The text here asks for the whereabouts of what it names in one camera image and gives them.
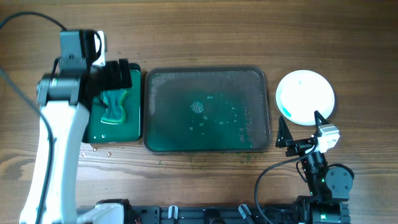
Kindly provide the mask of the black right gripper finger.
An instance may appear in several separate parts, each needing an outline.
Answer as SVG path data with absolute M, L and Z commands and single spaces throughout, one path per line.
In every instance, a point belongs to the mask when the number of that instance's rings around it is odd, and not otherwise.
M 329 125 L 329 122 L 322 116 L 322 114 L 316 110 L 314 112 L 314 117 L 315 117 L 315 126 L 317 130 L 321 130 L 325 128 L 326 125 Z
M 289 147 L 292 145 L 294 139 L 290 133 L 290 130 L 285 122 L 284 117 L 280 116 L 278 122 L 279 122 L 279 128 L 277 132 L 277 139 L 275 142 L 275 146 L 278 148 Z

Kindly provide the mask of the white plate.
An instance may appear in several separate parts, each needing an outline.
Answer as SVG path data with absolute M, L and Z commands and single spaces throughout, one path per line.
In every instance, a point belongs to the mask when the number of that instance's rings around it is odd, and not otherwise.
M 329 81 L 310 70 L 296 70 L 281 79 L 275 100 L 282 115 L 302 126 L 315 125 L 315 111 L 328 118 L 336 101 Z

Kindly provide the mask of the green yellow sponge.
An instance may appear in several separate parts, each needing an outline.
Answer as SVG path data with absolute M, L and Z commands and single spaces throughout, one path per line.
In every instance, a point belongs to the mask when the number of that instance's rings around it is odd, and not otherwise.
M 107 90 L 101 93 L 102 101 L 106 111 L 101 117 L 104 124 L 123 124 L 126 120 L 126 110 L 124 109 L 124 100 L 128 91 L 125 89 Z

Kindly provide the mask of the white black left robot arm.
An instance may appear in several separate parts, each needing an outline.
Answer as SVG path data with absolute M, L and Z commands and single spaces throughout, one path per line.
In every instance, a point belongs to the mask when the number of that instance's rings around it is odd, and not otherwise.
M 82 143 L 124 141 L 139 120 L 129 114 L 132 65 L 63 64 L 42 77 L 39 147 L 20 223 L 84 223 L 76 212 L 75 188 Z

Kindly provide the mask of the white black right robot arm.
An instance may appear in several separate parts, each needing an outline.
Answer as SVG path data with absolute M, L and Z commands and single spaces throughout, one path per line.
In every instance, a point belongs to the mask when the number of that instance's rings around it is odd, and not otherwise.
M 283 117 L 279 118 L 276 147 L 286 148 L 286 156 L 299 156 L 298 163 L 310 195 L 299 196 L 291 208 L 292 223 L 351 223 L 347 201 L 353 187 L 354 172 L 343 164 L 329 164 L 325 153 L 335 147 L 340 131 L 318 111 L 316 130 L 311 137 L 295 140 Z

